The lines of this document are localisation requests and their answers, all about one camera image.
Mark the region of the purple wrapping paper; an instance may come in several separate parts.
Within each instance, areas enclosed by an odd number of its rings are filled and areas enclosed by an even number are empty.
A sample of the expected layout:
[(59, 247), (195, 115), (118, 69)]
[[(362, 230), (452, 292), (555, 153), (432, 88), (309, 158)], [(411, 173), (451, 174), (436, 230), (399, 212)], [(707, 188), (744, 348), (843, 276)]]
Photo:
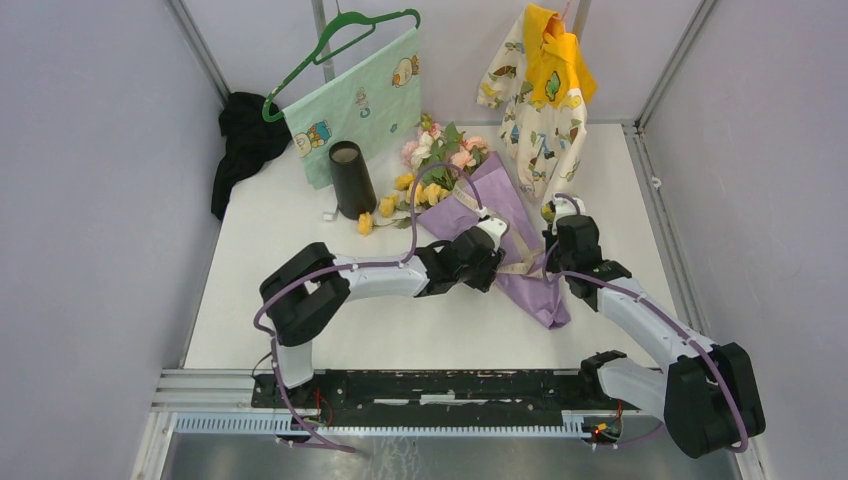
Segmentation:
[(495, 279), (498, 289), (543, 327), (565, 326), (571, 315), (560, 287), (542, 278), (542, 234), (531, 223), (499, 154), (490, 154), (471, 179), (472, 185), (461, 181), (458, 193), (419, 214), (417, 225), (439, 240), (455, 239), (477, 224), (477, 190), (489, 213), (507, 224), (501, 241), (505, 256)]

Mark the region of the artificial flower bunch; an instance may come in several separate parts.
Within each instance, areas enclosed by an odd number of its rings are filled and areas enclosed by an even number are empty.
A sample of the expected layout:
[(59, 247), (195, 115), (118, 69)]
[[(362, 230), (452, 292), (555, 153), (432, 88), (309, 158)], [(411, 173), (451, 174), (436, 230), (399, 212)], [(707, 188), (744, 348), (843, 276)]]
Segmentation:
[(375, 212), (359, 216), (357, 232), (367, 236), (381, 227), (410, 227), (412, 215), (446, 201), (490, 152), (483, 137), (468, 135), (454, 123), (443, 126), (423, 113), (416, 138), (401, 150), (407, 172), (395, 178), (392, 192), (378, 201)]

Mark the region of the beige printed ribbon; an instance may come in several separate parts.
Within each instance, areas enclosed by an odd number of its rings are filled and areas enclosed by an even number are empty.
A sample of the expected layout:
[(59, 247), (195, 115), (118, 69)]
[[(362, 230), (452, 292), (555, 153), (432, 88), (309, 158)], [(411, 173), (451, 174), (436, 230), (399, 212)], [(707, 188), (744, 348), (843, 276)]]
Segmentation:
[[(479, 201), (473, 196), (473, 191), (468, 192), (467, 188), (471, 188), (471, 183), (469, 181), (459, 181), (453, 190), (452, 196), (467, 209), (476, 213), (476, 210), (482, 207), (479, 205)], [(493, 214), (505, 220), (496, 211), (491, 209), (489, 210)], [(504, 259), (498, 268), (498, 273), (541, 279), (542, 271), (541, 268), (536, 265), (536, 261), (539, 256), (543, 255), (543, 249), (530, 249), (522, 235), (515, 231), (509, 222), (508, 224), (509, 230), (503, 237), (501, 247), (506, 247), (508, 252), (515, 253), (518, 261), (510, 263), (507, 259)]]

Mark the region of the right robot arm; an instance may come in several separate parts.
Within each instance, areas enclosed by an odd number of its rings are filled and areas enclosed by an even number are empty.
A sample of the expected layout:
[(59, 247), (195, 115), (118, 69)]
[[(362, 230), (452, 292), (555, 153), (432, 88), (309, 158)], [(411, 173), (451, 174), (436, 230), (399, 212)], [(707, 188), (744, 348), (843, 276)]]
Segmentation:
[(721, 449), (740, 453), (766, 430), (752, 361), (740, 345), (720, 345), (674, 318), (632, 273), (604, 257), (594, 219), (571, 214), (543, 233), (546, 273), (615, 323), (655, 362), (639, 365), (610, 350), (581, 363), (589, 391), (621, 400), (659, 420), (691, 458)]

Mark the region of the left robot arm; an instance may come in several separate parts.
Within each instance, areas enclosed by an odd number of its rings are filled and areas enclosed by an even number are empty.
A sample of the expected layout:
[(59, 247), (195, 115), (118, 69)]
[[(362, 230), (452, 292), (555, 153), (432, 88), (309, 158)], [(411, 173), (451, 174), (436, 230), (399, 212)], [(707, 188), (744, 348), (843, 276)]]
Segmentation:
[(488, 292), (505, 257), (507, 230), (506, 222), (486, 217), (453, 240), (385, 258), (334, 255), (323, 242), (304, 247), (259, 287), (257, 316), (271, 321), (265, 331), (279, 383), (294, 388), (312, 380), (312, 342), (347, 302), (441, 295), (461, 284)]

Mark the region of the black cylindrical vase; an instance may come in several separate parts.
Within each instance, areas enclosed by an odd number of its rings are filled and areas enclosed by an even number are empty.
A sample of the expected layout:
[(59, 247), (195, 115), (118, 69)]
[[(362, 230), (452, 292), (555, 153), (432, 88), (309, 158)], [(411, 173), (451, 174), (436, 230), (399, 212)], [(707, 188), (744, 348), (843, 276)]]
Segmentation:
[(330, 172), (340, 213), (358, 220), (377, 208), (377, 198), (366, 160), (352, 141), (340, 141), (329, 150)]

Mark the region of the green cartoon cloth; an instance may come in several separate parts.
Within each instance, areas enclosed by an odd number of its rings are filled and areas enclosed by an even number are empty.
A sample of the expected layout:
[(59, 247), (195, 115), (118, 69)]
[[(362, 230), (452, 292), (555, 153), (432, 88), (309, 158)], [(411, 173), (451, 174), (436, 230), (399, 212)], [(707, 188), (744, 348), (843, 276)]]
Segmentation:
[(329, 150), (357, 144), (366, 159), (415, 126), (421, 115), (420, 38), (412, 28), (332, 81), (283, 109), (308, 183), (332, 183)]

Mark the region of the black cloth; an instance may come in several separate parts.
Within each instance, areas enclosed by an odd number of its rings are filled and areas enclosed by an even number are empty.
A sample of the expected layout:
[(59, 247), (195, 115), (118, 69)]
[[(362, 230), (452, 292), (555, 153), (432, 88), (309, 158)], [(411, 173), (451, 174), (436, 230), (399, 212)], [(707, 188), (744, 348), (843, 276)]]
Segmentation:
[(235, 185), (257, 174), (292, 141), (284, 120), (269, 123), (263, 119), (264, 101), (258, 94), (233, 92), (218, 117), (225, 152), (216, 168), (210, 210), (219, 221), (224, 219)]

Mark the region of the yellow cartoon child jacket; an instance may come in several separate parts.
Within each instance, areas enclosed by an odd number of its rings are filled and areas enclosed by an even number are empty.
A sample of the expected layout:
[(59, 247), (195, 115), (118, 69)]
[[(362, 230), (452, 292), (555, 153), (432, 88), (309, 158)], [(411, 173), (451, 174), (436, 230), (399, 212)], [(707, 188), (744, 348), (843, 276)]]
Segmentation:
[(588, 105), (597, 83), (561, 15), (527, 5), (482, 76), (477, 103), (503, 109), (500, 127), (520, 190), (534, 200), (577, 195)]

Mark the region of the green clothes hanger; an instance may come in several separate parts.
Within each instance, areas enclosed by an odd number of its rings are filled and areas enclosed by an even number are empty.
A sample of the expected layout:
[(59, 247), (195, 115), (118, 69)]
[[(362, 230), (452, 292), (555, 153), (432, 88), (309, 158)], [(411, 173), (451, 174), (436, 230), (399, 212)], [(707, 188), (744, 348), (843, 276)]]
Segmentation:
[[(322, 65), (331, 61), (336, 55), (344, 52), (356, 43), (364, 40), (365, 38), (373, 34), (379, 24), (400, 19), (403, 17), (414, 18), (415, 28), (418, 29), (420, 27), (421, 15), (418, 10), (412, 8), (390, 12), (378, 16), (367, 16), (361, 12), (356, 11), (337, 14), (319, 33), (318, 41), (314, 49), (306, 56), (304, 60), (302, 60), (298, 64), (296, 68), (294, 68), (282, 80), (280, 84), (278, 84), (274, 89), (272, 89), (265, 97), (261, 110), (262, 119), (267, 123), (274, 123), (284, 117), (283, 111), (281, 109), (278, 109), (275, 113), (272, 113), (271, 105), (276, 99), (277, 95), (283, 89), (285, 89), (308, 66)], [(341, 29), (349, 25), (365, 26), (368, 27), (368, 30), (335, 50), (325, 51), (325, 48), (329, 46), (333, 36)]]

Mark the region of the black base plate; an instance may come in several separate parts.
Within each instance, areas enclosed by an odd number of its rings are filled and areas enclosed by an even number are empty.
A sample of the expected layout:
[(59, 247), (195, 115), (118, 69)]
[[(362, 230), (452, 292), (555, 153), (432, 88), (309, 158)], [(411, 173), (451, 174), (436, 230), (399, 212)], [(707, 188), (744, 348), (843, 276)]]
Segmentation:
[(621, 414), (632, 405), (590, 392), (575, 370), (323, 370), (281, 390), (254, 376), (251, 405), (329, 427), (558, 426), (568, 412)]

